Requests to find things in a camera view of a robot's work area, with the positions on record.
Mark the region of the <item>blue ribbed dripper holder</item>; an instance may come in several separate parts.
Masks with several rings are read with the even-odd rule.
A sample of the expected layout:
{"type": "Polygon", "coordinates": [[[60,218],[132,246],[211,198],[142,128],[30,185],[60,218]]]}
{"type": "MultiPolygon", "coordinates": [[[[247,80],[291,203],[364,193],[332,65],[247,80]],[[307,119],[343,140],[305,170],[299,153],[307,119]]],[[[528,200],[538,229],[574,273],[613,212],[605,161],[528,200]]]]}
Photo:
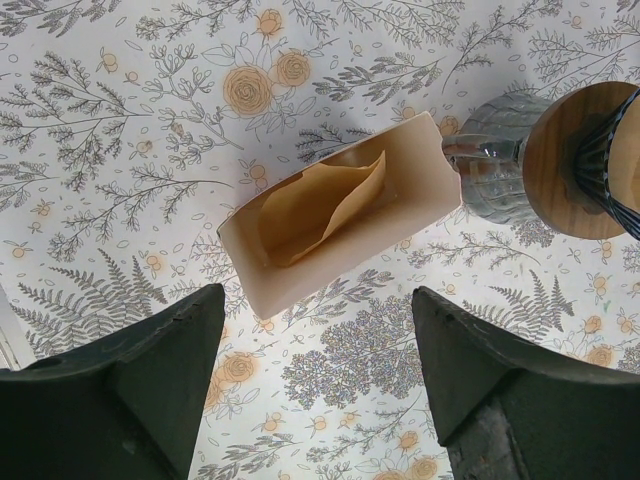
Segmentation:
{"type": "Polygon", "coordinates": [[[634,239],[639,238],[639,92],[606,114],[578,144],[573,174],[579,189],[634,239]]]}

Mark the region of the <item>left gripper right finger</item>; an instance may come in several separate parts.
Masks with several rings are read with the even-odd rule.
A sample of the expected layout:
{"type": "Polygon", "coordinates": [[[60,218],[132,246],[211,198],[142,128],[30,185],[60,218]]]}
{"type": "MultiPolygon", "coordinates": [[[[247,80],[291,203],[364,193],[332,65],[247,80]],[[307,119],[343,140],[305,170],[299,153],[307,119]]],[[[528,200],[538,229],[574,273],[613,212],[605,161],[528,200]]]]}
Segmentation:
{"type": "Polygon", "coordinates": [[[638,375],[548,350],[424,286],[412,314],[454,478],[638,478],[638,375]]]}

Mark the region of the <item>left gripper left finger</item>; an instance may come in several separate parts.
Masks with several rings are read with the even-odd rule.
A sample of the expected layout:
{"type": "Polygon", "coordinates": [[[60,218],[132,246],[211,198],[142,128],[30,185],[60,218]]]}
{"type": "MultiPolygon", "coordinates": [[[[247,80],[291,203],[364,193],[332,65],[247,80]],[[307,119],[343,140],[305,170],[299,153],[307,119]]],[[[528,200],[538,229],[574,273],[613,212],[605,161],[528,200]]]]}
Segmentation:
{"type": "Polygon", "coordinates": [[[206,285],[165,310],[1,372],[4,479],[185,479],[225,320],[206,285]]]}

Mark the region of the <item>orange coffee filter box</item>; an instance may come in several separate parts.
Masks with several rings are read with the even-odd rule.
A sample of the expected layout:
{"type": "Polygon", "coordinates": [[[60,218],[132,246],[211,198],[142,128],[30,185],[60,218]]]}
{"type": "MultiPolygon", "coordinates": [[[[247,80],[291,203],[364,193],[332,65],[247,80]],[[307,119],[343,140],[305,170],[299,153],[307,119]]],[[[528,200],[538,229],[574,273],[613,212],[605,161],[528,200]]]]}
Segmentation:
{"type": "Polygon", "coordinates": [[[218,228],[254,313],[272,317],[447,216],[457,173],[423,112],[256,195],[218,228]]]}

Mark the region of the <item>grey glass carafe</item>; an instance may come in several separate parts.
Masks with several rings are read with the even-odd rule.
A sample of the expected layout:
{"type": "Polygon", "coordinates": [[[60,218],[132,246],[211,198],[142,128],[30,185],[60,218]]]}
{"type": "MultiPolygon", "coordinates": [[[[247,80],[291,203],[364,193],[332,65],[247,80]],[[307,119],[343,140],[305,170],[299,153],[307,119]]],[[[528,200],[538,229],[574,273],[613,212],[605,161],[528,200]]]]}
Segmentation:
{"type": "Polygon", "coordinates": [[[525,192],[526,143],[551,101],[507,93],[476,108],[461,131],[442,137],[442,152],[461,180],[463,203],[494,224],[515,225],[537,215],[525,192]]]}

